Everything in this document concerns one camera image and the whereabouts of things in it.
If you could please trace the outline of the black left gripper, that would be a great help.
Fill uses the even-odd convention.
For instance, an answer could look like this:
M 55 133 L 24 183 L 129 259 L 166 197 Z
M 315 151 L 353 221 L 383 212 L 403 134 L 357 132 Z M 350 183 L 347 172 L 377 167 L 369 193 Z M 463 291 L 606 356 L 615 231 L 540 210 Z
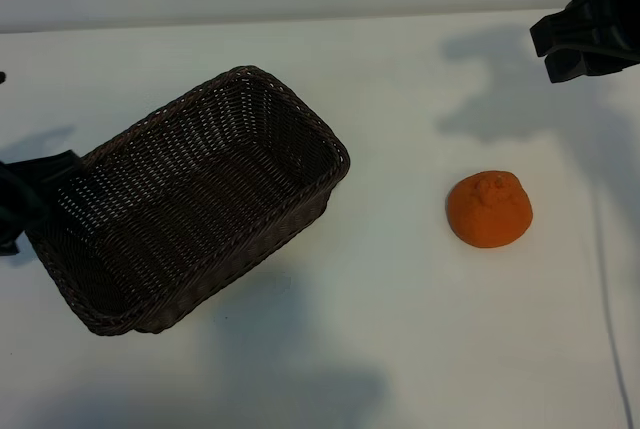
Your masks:
M 58 190 L 83 169 L 73 151 L 1 163 L 1 254 L 19 253 L 16 241 L 50 215 Z

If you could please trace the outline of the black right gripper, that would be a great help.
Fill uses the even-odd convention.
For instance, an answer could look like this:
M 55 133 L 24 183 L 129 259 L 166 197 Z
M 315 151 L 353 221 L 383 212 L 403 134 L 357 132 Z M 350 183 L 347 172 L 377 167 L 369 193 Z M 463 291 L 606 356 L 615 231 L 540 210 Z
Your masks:
M 551 83 L 619 73 L 639 64 L 639 0 L 572 0 L 530 33 Z

